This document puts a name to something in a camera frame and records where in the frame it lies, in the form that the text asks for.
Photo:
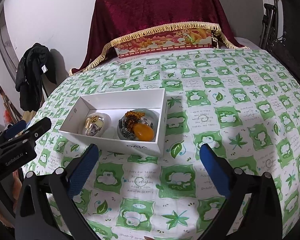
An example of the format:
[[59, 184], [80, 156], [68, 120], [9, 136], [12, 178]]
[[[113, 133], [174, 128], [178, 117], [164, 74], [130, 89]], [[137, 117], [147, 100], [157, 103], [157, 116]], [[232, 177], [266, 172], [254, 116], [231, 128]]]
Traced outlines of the person's left hand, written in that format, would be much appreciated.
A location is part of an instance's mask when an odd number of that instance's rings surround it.
[[[22, 183], [19, 178], [19, 170], [14, 171], [11, 174], [11, 176], [13, 178], [13, 183], [11, 184], [11, 186], [12, 186], [11, 187], [11, 194], [12, 194], [11, 201], [13, 203], [12, 211], [13, 211], [13, 214], [15, 215]], [[7, 217], [2, 211], [0, 211], [0, 222], [8, 228], [14, 228], [14, 222], [10, 219], [10, 217]]]

